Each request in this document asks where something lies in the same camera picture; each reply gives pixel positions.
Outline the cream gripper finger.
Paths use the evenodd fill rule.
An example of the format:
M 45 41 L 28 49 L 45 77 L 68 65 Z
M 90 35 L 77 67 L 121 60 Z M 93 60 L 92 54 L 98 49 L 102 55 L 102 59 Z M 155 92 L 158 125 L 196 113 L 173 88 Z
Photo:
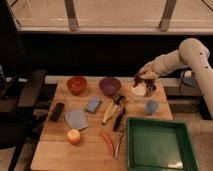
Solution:
M 147 73 L 144 73 L 141 75 L 141 78 L 143 80 L 151 80 L 151 79 L 156 79 L 158 78 L 158 75 L 155 72 L 149 71 Z

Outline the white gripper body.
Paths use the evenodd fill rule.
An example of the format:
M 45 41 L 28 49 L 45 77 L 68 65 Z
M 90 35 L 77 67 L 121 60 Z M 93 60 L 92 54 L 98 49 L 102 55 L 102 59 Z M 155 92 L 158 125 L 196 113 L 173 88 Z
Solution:
M 145 75 L 150 72 L 155 73 L 158 76 L 165 76 L 173 71 L 175 64 L 175 57 L 171 55 L 160 55 L 154 60 L 145 64 L 138 73 Z

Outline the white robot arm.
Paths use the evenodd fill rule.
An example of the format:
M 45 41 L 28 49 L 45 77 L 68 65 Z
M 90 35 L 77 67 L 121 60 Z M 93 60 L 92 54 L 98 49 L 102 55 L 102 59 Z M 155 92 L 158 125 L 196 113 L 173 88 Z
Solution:
M 181 42 L 177 50 L 145 64 L 138 74 L 143 79 L 149 76 L 157 78 L 177 69 L 191 68 L 213 118 L 213 69 L 208 62 L 209 56 L 209 50 L 198 39 L 188 38 Z

